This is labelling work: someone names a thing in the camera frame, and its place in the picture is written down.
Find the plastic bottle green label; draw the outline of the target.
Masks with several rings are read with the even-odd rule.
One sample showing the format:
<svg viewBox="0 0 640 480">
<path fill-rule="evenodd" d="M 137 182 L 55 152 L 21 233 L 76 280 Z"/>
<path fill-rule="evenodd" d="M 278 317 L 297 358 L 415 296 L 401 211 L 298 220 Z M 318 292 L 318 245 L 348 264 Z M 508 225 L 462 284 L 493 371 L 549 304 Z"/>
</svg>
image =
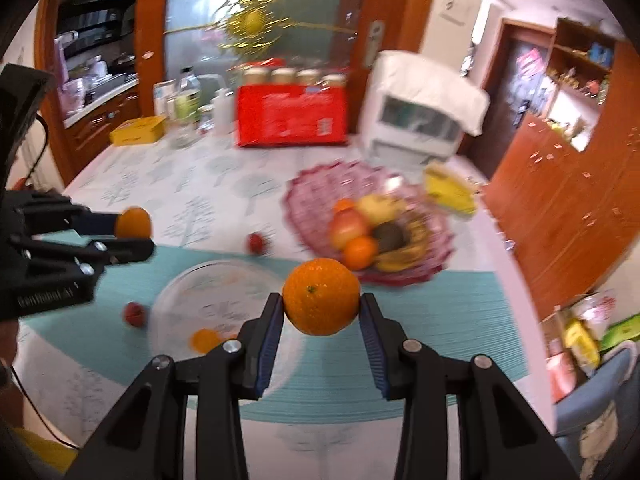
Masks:
<svg viewBox="0 0 640 480">
<path fill-rule="evenodd" d="M 194 119 L 200 107 L 201 85 L 192 67 L 183 67 L 175 94 L 175 111 L 180 120 Z"/>
</svg>

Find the pink glass fruit bowl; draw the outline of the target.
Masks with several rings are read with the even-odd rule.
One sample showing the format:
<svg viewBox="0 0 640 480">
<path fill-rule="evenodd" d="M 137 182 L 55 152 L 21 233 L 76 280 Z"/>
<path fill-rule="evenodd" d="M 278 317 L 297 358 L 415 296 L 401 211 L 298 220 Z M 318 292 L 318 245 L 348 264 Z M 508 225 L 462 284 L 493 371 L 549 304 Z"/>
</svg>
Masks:
<svg viewBox="0 0 640 480">
<path fill-rule="evenodd" d="M 340 260 L 370 284 L 426 282 L 454 252 L 447 219 L 424 189 L 366 162 L 299 172 L 286 185 L 283 213 L 306 249 Z"/>
</svg>

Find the dark avocado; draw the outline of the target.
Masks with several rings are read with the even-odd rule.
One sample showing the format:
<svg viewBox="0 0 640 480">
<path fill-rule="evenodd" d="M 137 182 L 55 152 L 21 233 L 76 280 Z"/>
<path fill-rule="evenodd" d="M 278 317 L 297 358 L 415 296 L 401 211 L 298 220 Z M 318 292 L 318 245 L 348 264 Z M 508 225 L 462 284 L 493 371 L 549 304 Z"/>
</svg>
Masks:
<svg viewBox="0 0 640 480">
<path fill-rule="evenodd" d="M 403 248 L 408 240 L 405 229 L 395 221 L 379 224 L 372 229 L 371 235 L 378 242 L 380 254 Z"/>
</svg>

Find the small tangerine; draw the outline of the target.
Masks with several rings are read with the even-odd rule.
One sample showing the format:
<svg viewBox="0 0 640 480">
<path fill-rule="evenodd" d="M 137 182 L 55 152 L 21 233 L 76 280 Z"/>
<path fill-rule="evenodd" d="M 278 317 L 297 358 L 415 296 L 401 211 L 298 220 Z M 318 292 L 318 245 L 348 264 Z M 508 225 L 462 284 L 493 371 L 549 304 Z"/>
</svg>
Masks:
<svg viewBox="0 0 640 480">
<path fill-rule="evenodd" d="M 117 216 L 114 235 L 118 238 L 151 238 L 152 221 L 141 207 L 130 207 Z"/>
</svg>

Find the red paper cup package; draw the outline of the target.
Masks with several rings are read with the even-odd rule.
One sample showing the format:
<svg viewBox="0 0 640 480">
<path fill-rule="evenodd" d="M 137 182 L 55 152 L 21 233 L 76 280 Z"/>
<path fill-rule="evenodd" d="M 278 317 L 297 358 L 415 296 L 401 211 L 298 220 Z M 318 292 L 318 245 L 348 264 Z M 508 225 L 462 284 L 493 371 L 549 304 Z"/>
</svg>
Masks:
<svg viewBox="0 0 640 480">
<path fill-rule="evenodd" d="M 240 148 L 347 142 L 346 91 L 303 84 L 244 84 L 236 94 Z"/>
</svg>

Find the small yellow-orange kumquat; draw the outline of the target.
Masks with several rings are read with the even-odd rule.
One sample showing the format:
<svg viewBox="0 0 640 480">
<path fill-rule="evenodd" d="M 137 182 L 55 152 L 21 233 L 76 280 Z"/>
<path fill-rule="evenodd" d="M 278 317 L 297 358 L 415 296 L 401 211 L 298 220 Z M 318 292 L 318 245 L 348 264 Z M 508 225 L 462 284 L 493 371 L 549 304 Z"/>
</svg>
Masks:
<svg viewBox="0 0 640 480">
<path fill-rule="evenodd" d="M 201 328 L 190 336 L 190 348 L 197 354 L 207 354 L 224 342 L 224 337 L 211 328 Z"/>
</svg>

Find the gold metal ornament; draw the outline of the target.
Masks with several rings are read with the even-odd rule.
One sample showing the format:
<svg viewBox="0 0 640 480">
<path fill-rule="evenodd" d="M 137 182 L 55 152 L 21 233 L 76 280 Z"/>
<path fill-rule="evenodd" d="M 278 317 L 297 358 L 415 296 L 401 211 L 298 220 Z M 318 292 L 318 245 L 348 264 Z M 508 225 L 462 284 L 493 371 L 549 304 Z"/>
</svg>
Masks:
<svg viewBox="0 0 640 480">
<path fill-rule="evenodd" d="M 290 30 L 326 32 L 331 39 L 344 36 L 348 41 L 357 36 L 347 26 L 305 22 L 291 18 L 280 7 L 284 0 L 224 0 L 213 10 L 208 21 L 194 25 L 169 27 L 165 38 L 182 32 L 205 32 L 213 37 L 222 52 L 232 52 L 243 60 L 256 60 Z"/>
</svg>

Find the wooden cabinet row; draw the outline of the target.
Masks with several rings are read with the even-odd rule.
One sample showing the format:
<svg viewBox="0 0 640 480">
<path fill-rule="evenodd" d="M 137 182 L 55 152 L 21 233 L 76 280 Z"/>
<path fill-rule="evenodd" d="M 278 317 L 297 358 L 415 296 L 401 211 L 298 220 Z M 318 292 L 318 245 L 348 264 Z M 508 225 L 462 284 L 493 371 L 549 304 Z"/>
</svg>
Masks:
<svg viewBox="0 0 640 480">
<path fill-rule="evenodd" d="M 610 90 L 583 151 L 523 119 L 483 200 L 508 240 L 538 318 L 595 289 L 639 236 L 639 55 L 615 48 Z"/>
</svg>

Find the white cloth on appliance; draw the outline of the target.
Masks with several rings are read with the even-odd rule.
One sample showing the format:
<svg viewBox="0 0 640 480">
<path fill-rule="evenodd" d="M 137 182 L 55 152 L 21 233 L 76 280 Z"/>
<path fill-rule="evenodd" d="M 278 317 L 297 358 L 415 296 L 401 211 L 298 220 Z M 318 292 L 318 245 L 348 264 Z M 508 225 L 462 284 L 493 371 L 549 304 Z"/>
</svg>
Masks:
<svg viewBox="0 0 640 480">
<path fill-rule="evenodd" d="M 454 119 L 470 136 L 483 133 L 488 93 L 449 66 L 420 54 L 382 51 L 370 85 L 394 99 L 426 106 Z"/>
</svg>

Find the overripe brown banana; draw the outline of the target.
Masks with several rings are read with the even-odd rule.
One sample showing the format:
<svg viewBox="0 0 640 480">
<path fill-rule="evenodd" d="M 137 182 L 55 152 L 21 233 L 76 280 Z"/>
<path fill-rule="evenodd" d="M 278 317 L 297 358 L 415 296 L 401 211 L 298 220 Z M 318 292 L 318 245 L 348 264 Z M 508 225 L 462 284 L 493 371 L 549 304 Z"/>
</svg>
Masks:
<svg viewBox="0 0 640 480">
<path fill-rule="evenodd" d="M 427 254 L 431 231 L 423 216 L 414 211 L 406 212 L 405 228 L 408 242 L 391 252 L 382 252 L 375 260 L 375 269 L 385 273 L 397 273 L 416 266 Z"/>
</svg>

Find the red apple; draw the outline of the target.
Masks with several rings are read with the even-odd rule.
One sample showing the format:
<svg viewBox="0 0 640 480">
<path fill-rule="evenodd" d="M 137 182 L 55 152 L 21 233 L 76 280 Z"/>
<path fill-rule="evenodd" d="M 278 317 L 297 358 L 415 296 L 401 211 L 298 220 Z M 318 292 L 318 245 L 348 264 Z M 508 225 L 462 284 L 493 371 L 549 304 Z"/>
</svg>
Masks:
<svg viewBox="0 0 640 480">
<path fill-rule="evenodd" d="M 367 218 L 356 209 L 334 214 L 329 225 L 329 242 L 333 249 L 342 250 L 353 238 L 366 236 L 370 232 Z"/>
</svg>

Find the orange tangerine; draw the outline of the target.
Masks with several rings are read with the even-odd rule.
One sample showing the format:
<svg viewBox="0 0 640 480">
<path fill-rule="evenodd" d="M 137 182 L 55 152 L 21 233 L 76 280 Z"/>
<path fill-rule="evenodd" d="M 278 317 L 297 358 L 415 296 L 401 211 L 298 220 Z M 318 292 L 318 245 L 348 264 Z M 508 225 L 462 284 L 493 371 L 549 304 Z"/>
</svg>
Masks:
<svg viewBox="0 0 640 480">
<path fill-rule="evenodd" d="M 342 263 L 352 271 L 370 268 L 378 258 L 378 241 L 372 236 L 350 240 L 342 250 Z"/>
</svg>

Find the white squeeze bottle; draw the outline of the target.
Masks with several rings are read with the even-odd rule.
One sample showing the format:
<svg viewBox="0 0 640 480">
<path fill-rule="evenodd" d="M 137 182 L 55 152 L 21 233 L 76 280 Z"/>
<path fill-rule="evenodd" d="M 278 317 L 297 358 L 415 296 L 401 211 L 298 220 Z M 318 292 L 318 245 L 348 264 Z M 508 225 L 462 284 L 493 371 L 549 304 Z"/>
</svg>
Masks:
<svg viewBox="0 0 640 480">
<path fill-rule="evenodd" d="M 210 104 L 214 108 L 216 133 L 232 133 L 235 125 L 235 97 L 233 91 L 228 88 L 218 89 Z"/>
</svg>

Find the yellow-brown pear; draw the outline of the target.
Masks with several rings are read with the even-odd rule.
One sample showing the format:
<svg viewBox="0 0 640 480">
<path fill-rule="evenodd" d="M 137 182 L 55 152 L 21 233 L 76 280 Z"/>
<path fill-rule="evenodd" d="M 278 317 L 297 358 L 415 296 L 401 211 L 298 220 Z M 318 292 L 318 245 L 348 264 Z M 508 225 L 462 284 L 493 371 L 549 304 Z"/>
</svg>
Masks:
<svg viewBox="0 0 640 480">
<path fill-rule="evenodd" d="M 371 228 L 396 221 L 406 210 L 404 200 L 391 195 L 369 194 L 356 201 L 356 211 L 367 219 Z"/>
</svg>

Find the red lychee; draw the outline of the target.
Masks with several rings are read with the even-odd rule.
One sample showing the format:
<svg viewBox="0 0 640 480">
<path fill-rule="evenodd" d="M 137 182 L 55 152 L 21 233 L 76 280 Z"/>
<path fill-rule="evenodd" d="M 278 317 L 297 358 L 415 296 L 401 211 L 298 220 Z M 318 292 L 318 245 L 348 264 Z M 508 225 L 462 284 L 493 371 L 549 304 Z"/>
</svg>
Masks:
<svg viewBox="0 0 640 480">
<path fill-rule="evenodd" d="M 246 238 L 247 251 L 254 256 L 261 256 L 266 252 L 267 241 L 262 233 L 251 232 Z"/>
<path fill-rule="evenodd" d="M 138 302 L 128 302 L 122 309 L 122 319 L 131 327 L 145 328 L 147 318 L 145 306 Z"/>
</svg>

